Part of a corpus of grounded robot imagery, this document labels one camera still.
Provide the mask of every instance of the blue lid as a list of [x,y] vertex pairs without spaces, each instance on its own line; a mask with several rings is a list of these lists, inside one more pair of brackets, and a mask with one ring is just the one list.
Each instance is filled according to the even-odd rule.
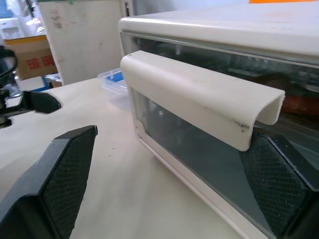
[[118,72],[114,75],[108,76],[106,79],[113,81],[113,82],[119,82],[124,79],[123,74],[121,72]]

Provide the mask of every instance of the oven top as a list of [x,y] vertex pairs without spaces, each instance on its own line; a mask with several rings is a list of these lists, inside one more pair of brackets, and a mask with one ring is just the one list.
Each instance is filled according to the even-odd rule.
[[121,32],[319,57],[319,2],[235,4],[120,20]]

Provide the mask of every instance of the oven door handle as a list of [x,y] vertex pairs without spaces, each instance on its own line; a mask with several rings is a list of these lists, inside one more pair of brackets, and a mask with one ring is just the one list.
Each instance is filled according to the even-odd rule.
[[240,151],[249,149],[256,120],[274,124],[285,91],[166,57],[125,56],[126,83],[155,103]]

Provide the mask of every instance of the white wall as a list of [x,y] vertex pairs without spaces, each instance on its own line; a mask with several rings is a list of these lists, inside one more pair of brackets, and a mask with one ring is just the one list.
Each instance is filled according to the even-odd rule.
[[194,9],[206,6],[248,3],[249,0],[129,0],[134,15]]
[[64,85],[120,66],[120,0],[40,2],[38,6]]

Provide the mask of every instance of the white table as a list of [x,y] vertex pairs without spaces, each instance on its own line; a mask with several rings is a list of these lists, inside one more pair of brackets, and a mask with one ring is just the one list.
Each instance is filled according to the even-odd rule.
[[0,129],[0,200],[51,140],[96,124],[90,175],[72,239],[240,239],[135,139],[131,114],[98,79],[50,90],[63,108]]

